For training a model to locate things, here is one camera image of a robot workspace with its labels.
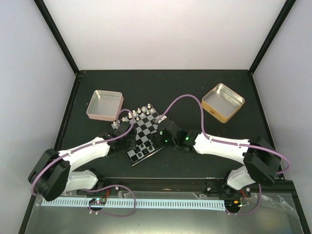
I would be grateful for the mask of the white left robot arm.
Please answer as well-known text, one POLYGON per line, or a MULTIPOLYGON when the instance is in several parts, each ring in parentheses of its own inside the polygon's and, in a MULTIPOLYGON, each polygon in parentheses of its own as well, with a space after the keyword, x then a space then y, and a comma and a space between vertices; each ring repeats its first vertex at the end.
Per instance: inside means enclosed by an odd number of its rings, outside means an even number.
POLYGON ((95 195, 102 193, 104 181, 91 170, 78 172, 77 168, 95 159, 134 149, 136 134, 132 124, 123 122, 116 129, 80 146, 61 151, 52 148, 44 151, 28 177, 31 194, 52 201, 74 190, 89 190, 95 195))

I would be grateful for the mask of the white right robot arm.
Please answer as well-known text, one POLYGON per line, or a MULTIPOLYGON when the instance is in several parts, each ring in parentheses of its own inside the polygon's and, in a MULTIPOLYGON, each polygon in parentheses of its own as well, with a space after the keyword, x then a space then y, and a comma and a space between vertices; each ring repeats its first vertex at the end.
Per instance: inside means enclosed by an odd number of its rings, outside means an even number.
POLYGON ((170 119, 158 121, 156 132, 149 136, 149 140, 159 148, 171 145, 181 152, 214 155, 240 163, 240 168, 228 171, 224 177, 221 189, 226 196, 234 196, 254 183, 274 185, 280 164, 280 158, 270 145, 261 148, 262 144, 267 144, 264 140, 252 142, 249 139, 229 139, 197 130, 183 130, 170 119))

